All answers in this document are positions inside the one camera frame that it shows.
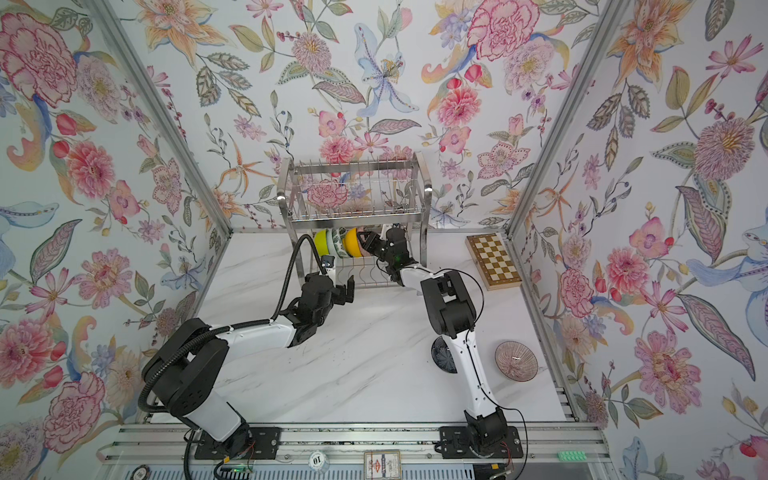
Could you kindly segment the dark blue floral bowl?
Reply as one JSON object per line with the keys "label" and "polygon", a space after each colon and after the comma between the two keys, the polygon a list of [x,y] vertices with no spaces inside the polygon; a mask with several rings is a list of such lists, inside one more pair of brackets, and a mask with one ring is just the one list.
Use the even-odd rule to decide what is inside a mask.
{"label": "dark blue floral bowl", "polygon": [[433,363],[443,372],[457,374],[451,347],[443,336],[438,336],[432,343],[430,354]]}

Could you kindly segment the lime green plastic bowl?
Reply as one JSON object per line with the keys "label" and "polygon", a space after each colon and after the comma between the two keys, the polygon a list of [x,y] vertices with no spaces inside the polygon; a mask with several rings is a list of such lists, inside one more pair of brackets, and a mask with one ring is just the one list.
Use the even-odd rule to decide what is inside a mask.
{"label": "lime green plastic bowl", "polygon": [[315,233],[314,245],[320,257],[330,255],[330,247],[332,246],[332,237],[327,229],[319,230]]}

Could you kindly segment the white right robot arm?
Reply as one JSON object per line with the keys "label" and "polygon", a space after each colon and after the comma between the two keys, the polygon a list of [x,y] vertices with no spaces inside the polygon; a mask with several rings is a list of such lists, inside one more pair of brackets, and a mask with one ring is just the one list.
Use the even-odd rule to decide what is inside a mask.
{"label": "white right robot arm", "polygon": [[457,374],[463,377],[467,401],[464,411],[471,449],[486,457],[506,441],[504,409],[489,389],[476,341],[480,313],[456,269],[433,271],[412,258],[408,234],[391,227],[383,235],[363,231],[361,248],[384,265],[390,280],[422,296],[432,329],[446,344]]}

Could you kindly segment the black white patterned bowl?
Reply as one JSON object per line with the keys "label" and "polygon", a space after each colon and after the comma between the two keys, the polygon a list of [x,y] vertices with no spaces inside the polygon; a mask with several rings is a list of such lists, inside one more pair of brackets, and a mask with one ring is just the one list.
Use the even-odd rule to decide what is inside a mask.
{"label": "black white patterned bowl", "polygon": [[371,257],[374,247],[374,233],[368,230],[358,230],[356,236],[361,254],[365,257]]}

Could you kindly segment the green leaf pattern bowl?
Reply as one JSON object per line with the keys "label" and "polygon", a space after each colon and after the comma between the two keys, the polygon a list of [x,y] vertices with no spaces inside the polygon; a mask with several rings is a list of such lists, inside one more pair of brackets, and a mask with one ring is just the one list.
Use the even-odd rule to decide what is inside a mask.
{"label": "green leaf pattern bowl", "polygon": [[344,236],[345,233],[343,229],[336,228],[332,230],[333,244],[338,256],[340,258],[349,258],[349,254],[344,246]]}

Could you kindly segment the pink ribbed glass bowl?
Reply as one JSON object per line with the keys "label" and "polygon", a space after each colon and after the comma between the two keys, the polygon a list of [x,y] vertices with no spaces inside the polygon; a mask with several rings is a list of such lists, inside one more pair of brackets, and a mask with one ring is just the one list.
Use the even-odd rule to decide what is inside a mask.
{"label": "pink ribbed glass bowl", "polygon": [[515,382],[528,382],[539,372],[538,360],[534,352],[517,341],[500,343],[494,354],[499,371]]}

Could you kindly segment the yellow plastic bowl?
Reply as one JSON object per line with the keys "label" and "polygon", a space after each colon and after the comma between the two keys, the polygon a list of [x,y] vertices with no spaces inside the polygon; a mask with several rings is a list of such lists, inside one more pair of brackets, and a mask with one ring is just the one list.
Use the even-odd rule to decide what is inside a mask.
{"label": "yellow plastic bowl", "polygon": [[360,258],[362,256],[356,228],[351,228],[346,232],[343,238],[343,246],[351,258]]}

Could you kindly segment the pale teal ceramic bowl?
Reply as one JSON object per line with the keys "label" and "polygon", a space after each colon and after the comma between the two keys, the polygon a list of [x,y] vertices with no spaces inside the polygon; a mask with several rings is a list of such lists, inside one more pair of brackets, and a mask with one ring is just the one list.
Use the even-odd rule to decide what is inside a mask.
{"label": "pale teal ceramic bowl", "polygon": [[335,247],[334,237],[333,237],[333,230],[332,229],[327,229],[326,230],[326,244],[327,244],[328,254],[333,256],[333,257],[337,257],[338,256],[338,252],[337,252],[337,249]]}

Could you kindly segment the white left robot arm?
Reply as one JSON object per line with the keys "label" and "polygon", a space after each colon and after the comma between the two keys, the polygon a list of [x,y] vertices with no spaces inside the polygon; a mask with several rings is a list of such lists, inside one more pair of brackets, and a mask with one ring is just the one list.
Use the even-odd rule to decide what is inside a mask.
{"label": "white left robot arm", "polygon": [[140,410],[167,413],[207,434],[218,448],[237,454],[254,443],[249,423],[216,391],[221,371],[247,356],[301,345],[324,325],[333,307],[351,304],[355,298],[355,278],[338,283],[334,261],[312,246],[319,270],[305,276],[299,297],[285,301],[305,242],[314,243],[304,235],[294,246],[271,317],[219,327],[199,318],[181,324],[142,370]]}

